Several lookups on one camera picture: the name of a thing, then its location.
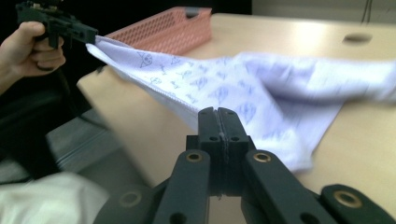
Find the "white cloth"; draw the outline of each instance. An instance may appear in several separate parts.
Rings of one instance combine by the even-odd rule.
[[[71,173],[4,185],[0,186],[0,223],[92,224],[107,198],[99,186]]]
[[[194,130],[206,107],[235,111],[258,149],[292,171],[311,154],[345,100],[396,100],[395,62],[352,62],[243,52],[209,60],[133,49],[97,36],[87,50],[168,106]]]

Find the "black mechanical arm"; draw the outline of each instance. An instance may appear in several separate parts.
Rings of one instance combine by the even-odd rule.
[[[46,26],[49,45],[58,48],[59,36],[94,44],[98,31],[58,8],[62,0],[32,0],[16,5],[18,23],[39,21]]]
[[[220,195],[241,197],[247,224],[396,223],[351,187],[306,189],[276,155],[255,148],[232,110],[209,107],[198,121],[168,179],[153,189],[120,189],[94,224],[204,224],[209,196]]]

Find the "black chair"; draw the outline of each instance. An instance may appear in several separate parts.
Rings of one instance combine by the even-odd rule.
[[[18,162],[33,179],[60,172],[46,134],[74,117],[59,74],[24,80],[0,96],[0,155]],[[23,91],[25,85],[39,89]]]

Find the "table surface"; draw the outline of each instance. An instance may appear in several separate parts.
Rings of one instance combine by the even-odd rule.
[[[214,14],[211,28],[211,40],[185,56],[209,59],[261,51],[349,60],[396,58],[396,26],[389,24]],[[368,35],[371,40],[343,41],[351,34]],[[186,135],[196,133],[108,66],[83,77],[78,87],[125,145],[147,181],[155,186],[165,180],[185,149]],[[317,193],[336,183],[358,189],[396,217],[395,130],[393,105],[346,103],[313,154],[314,168],[295,175]],[[245,223],[239,201],[212,198],[209,223]]]

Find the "pink plastic basket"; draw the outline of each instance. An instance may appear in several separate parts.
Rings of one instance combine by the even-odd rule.
[[[106,35],[135,49],[181,55],[211,37],[211,8],[173,7]]]

